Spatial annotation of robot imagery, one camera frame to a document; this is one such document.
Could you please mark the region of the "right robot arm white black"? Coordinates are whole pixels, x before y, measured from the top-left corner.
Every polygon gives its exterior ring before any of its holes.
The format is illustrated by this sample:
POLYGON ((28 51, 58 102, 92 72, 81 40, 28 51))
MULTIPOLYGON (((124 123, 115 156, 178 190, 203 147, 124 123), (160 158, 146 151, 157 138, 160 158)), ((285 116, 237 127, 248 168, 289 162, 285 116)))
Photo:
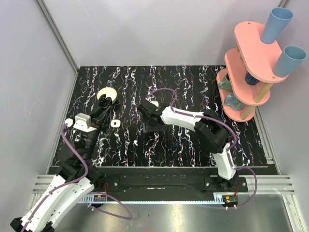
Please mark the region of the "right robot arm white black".
POLYGON ((218 168, 217 189, 231 191, 237 185, 239 174, 230 152, 229 135, 232 130, 215 112, 190 112, 170 105, 145 101, 138 106, 145 132, 160 131, 164 125, 179 126, 195 132, 199 142, 212 154, 218 168))

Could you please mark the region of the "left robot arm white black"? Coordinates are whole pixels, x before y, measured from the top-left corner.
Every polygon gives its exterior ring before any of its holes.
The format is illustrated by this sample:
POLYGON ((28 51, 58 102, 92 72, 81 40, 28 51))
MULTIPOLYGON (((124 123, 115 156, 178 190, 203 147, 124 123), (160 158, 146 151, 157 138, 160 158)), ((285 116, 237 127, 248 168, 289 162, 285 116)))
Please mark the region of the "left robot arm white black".
POLYGON ((33 208, 12 220, 14 231, 53 232, 82 197, 104 189, 105 174, 91 165, 91 158, 100 132, 110 125, 112 110, 112 105, 98 106, 89 115, 65 120, 61 137, 66 148, 59 153, 58 173, 33 208))

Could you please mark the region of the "black earbud charging case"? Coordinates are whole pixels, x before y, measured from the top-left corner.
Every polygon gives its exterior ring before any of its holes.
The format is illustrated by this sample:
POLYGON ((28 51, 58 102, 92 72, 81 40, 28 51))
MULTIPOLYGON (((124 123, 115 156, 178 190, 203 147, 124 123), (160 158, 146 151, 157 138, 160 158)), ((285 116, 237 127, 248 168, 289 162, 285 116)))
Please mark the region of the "black earbud charging case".
POLYGON ((107 97, 106 94, 103 94, 99 97, 98 99, 98 104, 99 107, 106 109, 108 108, 110 105, 112 105, 112 98, 111 97, 107 97))

